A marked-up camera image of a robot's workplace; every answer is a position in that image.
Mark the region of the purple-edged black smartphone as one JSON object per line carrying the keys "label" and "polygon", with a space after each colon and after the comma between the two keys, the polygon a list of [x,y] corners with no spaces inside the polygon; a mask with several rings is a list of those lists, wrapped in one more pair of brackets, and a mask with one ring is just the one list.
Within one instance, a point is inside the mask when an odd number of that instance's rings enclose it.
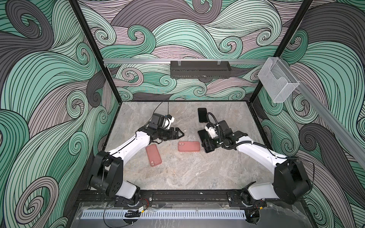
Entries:
{"label": "purple-edged black smartphone", "polygon": [[199,130],[198,135],[201,141],[201,145],[205,150],[209,150],[211,148],[210,145],[210,136],[206,130]]}

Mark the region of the pink phone case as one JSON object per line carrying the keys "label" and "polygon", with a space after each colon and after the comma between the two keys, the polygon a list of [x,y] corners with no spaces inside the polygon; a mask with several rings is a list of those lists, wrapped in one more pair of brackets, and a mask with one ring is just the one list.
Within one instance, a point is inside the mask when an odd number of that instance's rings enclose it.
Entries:
{"label": "pink phone case", "polygon": [[199,152],[201,144],[198,141],[180,141],[178,143],[179,152]]}
{"label": "pink phone case", "polygon": [[158,148],[156,144],[151,144],[147,146],[146,148],[147,157],[149,159],[149,164],[151,167],[158,166],[162,164],[162,159],[159,154]]}

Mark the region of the black phone case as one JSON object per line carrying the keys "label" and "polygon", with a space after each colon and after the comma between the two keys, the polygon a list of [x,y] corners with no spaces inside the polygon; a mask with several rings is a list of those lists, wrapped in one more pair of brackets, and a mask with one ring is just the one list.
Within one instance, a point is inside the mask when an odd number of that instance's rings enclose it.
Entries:
{"label": "black phone case", "polygon": [[208,123],[206,108],[198,108],[198,119],[200,123]]}

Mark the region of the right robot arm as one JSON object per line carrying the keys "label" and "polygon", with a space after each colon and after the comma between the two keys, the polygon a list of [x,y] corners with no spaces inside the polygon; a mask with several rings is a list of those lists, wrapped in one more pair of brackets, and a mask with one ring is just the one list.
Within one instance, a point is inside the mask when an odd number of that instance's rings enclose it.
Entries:
{"label": "right robot arm", "polygon": [[243,204],[251,206],[264,200],[281,200],[287,204],[294,204],[312,190],[312,183],[300,158],[279,154],[254,141],[246,133],[233,132],[225,121],[217,121],[210,112],[206,114],[206,119],[207,125],[198,133],[202,147],[207,153],[217,148],[235,150],[253,158],[273,174],[272,182],[253,181],[243,187]]}

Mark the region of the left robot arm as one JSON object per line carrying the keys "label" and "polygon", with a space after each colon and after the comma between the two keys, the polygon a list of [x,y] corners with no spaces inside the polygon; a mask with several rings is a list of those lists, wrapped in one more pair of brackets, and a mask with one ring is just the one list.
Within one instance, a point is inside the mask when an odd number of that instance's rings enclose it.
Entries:
{"label": "left robot arm", "polygon": [[153,114],[151,120],[125,143],[111,151],[98,152],[91,166],[89,186],[110,198],[118,196],[135,199],[138,187],[124,180],[124,165],[152,143],[159,144],[184,137],[182,130],[171,126],[174,121],[171,115]]}

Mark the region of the black wall tray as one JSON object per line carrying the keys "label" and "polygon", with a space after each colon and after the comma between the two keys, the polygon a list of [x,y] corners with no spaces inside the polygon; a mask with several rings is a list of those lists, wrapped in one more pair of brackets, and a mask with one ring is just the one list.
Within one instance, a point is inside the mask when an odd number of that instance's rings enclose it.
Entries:
{"label": "black wall tray", "polygon": [[171,78],[229,78],[232,68],[228,61],[188,61],[178,60],[170,62]]}

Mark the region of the clear acrylic wall holder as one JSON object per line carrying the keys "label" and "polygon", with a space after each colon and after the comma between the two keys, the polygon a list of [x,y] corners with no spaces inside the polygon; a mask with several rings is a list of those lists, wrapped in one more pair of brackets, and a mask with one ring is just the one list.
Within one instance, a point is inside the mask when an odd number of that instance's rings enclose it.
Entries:
{"label": "clear acrylic wall holder", "polygon": [[284,103],[299,86],[298,78],[289,64],[278,57],[266,60],[258,78],[274,103]]}

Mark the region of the aluminium wall rail back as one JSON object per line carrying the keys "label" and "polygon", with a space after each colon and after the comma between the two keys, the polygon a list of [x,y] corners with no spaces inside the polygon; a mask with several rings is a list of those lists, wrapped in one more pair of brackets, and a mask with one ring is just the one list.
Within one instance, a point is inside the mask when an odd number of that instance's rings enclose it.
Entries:
{"label": "aluminium wall rail back", "polygon": [[263,65],[266,59],[148,59],[148,58],[116,58],[116,59],[103,59],[104,64],[169,64],[171,61],[194,61],[194,62],[206,62],[215,61],[220,63],[222,61],[228,61],[233,65]]}

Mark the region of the aluminium wall rail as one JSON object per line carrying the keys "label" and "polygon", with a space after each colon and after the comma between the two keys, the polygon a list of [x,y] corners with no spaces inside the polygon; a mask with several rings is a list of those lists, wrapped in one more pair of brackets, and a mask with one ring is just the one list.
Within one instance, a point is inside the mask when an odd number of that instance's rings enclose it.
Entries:
{"label": "aluminium wall rail", "polygon": [[148,58],[116,58],[116,59],[103,59],[104,64],[169,64],[171,61],[194,61],[194,62],[206,62],[215,61],[220,63],[222,61],[228,61],[233,65],[263,65],[266,59],[148,59]]}
{"label": "aluminium wall rail", "polygon": [[337,83],[332,76],[323,78],[311,68],[301,63],[289,65],[282,61],[284,74],[297,81],[297,89],[309,101],[311,107],[348,149],[356,161],[365,167],[365,135],[357,128],[355,118],[360,109],[355,106],[355,98],[364,98],[365,92],[350,89],[344,80]]}

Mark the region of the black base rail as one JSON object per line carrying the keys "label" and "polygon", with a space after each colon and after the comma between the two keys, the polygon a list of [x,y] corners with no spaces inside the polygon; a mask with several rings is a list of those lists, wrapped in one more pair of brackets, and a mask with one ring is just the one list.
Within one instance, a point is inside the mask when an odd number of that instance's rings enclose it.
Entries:
{"label": "black base rail", "polygon": [[139,202],[147,203],[172,203],[172,202],[227,202],[233,205],[255,202],[249,196],[247,189],[238,190],[139,190],[131,199],[122,196],[112,198],[101,194],[99,191],[83,190],[77,196],[76,202],[107,202],[118,206],[133,206]]}

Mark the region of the aluminium wall rail right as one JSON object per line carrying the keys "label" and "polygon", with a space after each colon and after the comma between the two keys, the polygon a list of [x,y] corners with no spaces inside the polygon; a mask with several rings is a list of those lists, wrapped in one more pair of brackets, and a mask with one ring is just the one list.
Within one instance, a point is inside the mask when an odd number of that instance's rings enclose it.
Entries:
{"label": "aluminium wall rail right", "polygon": [[332,76],[323,78],[311,68],[301,63],[289,65],[282,61],[284,74],[297,81],[297,89],[309,101],[311,107],[348,149],[356,161],[365,167],[365,135],[357,128],[355,118],[360,109],[355,106],[355,98],[364,98],[365,92],[350,89],[344,80],[337,83]]}

